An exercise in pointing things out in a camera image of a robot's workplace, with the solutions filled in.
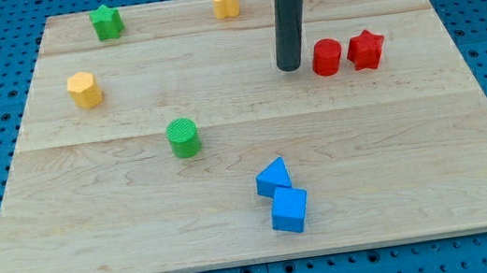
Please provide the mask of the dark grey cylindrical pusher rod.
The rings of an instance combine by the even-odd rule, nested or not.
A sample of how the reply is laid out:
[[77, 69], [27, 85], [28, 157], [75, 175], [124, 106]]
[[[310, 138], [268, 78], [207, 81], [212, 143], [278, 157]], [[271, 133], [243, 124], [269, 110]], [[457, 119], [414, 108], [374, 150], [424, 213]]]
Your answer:
[[274, 0], [276, 63], [279, 70], [301, 65], [303, 0]]

